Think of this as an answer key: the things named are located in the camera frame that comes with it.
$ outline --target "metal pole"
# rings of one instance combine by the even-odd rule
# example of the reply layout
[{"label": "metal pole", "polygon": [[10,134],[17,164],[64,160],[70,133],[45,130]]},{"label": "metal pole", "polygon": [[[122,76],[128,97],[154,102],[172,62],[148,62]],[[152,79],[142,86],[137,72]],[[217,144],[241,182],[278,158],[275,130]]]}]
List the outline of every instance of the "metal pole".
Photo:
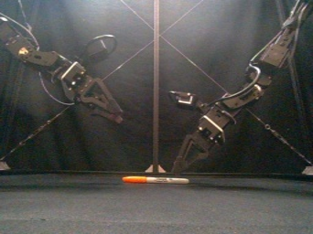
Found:
[{"label": "metal pole", "polygon": [[161,3],[154,0],[153,173],[160,173],[160,59]]},{"label": "metal pole", "polygon": [[[280,24],[283,25],[286,20],[287,20],[287,14],[286,14],[286,7],[282,2],[282,0],[278,0],[278,13],[279,13],[279,19],[280,19]],[[296,100],[296,108],[299,112],[299,121],[300,121],[300,129],[302,129],[302,134],[304,136],[304,141],[306,141],[306,148],[308,155],[312,155],[312,148],[313,148],[313,143],[310,138],[310,130],[308,130],[308,122],[307,122],[307,111],[306,111],[306,105],[303,101],[303,93],[302,93],[302,86],[300,86],[300,80],[299,80],[299,73],[296,69],[296,64],[295,64],[295,59],[290,58],[290,70],[291,70],[291,77],[292,77],[292,87],[294,87],[294,95],[295,95],[295,100]]]}]

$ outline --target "marker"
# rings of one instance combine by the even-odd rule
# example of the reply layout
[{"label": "marker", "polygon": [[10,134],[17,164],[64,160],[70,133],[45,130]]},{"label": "marker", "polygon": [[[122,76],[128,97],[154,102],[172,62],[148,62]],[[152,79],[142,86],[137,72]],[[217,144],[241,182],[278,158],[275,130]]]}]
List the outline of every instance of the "marker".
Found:
[{"label": "marker", "polygon": [[128,176],[122,178],[125,183],[153,183],[153,184],[189,184],[191,180],[185,178]]}]

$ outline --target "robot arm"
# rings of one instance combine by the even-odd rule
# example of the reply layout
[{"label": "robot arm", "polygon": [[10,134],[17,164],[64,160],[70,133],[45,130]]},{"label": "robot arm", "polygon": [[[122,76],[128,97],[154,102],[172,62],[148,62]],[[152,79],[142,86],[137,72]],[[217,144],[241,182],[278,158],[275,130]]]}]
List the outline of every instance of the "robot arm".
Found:
[{"label": "robot arm", "polygon": [[209,150],[216,144],[224,144],[224,129],[236,123],[236,116],[243,108],[257,101],[272,83],[276,73],[294,56],[300,27],[312,14],[313,1],[299,0],[291,17],[264,49],[249,63],[245,88],[236,94],[225,94],[212,103],[203,103],[191,93],[171,91],[171,97],[181,108],[192,108],[203,113],[199,128],[184,140],[173,172],[180,174],[192,163],[209,157]]},{"label": "robot arm", "polygon": [[47,72],[53,80],[64,83],[70,100],[88,106],[93,114],[117,123],[122,122],[121,106],[104,81],[93,78],[77,61],[70,61],[54,51],[39,51],[5,17],[0,17],[0,41],[15,58],[34,69]]}]

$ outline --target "gray floor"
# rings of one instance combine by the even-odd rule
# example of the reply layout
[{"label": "gray floor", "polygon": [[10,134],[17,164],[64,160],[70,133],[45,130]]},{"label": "gray floor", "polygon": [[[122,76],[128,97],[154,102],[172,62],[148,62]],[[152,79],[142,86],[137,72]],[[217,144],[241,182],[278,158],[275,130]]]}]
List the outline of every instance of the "gray floor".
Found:
[{"label": "gray floor", "polygon": [[313,233],[313,182],[122,175],[2,175],[0,233]]}]

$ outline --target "black curtain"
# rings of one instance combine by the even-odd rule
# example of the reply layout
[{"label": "black curtain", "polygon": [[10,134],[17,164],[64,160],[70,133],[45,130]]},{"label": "black curtain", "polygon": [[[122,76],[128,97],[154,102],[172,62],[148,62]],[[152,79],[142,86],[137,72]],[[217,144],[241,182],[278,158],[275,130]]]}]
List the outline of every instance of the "black curtain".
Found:
[{"label": "black curtain", "polygon": [[[161,0],[161,85],[154,87],[154,1],[55,0],[23,2],[43,51],[76,60],[89,40],[113,34],[118,49],[88,67],[101,77],[124,108],[124,123],[93,117],[77,105],[11,156],[17,169],[145,171],[153,163],[153,91],[160,89],[160,164],[171,171],[183,140],[201,115],[179,109],[168,92],[188,91],[205,102],[244,84],[253,55],[280,30],[278,1]],[[282,1],[290,12],[295,1]],[[2,2],[2,12],[23,23],[18,1]],[[312,17],[304,25],[296,53],[302,101],[290,69],[280,72],[261,100],[244,110],[227,133],[227,143],[193,165],[196,172],[300,173],[299,154],[264,128],[270,124],[302,154],[312,159]],[[50,93],[68,101],[61,84],[45,80]],[[38,73],[2,48],[2,155],[64,109],[42,87]]]}]

